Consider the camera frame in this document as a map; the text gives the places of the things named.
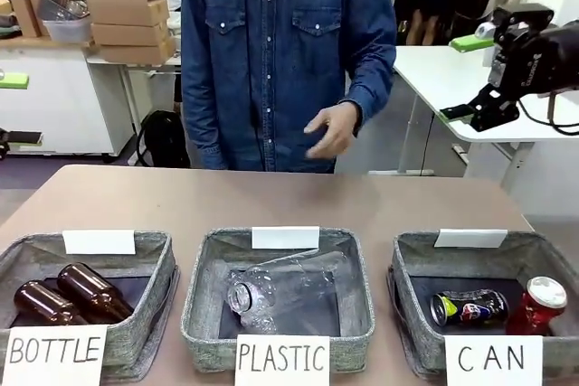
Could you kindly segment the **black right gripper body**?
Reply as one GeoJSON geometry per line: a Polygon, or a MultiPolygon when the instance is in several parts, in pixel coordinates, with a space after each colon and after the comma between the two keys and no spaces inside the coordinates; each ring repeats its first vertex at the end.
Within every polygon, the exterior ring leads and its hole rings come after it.
{"type": "Polygon", "coordinates": [[[490,67],[490,86],[504,99],[560,93],[578,87],[578,22],[497,28],[498,50],[490,67]]]}

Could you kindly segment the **person's left hand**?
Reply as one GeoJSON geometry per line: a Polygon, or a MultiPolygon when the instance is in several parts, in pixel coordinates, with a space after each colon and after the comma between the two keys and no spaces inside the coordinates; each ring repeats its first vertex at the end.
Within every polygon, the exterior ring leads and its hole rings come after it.
{"type": "Polygon", "coordinates": [[[359,115],[359,106],[350,100],[321,109],[304,128],[305,134],[325,129],[323,137],[307,151],[307,158],[334,160],[345,153],[354,141],[359,115]]]}

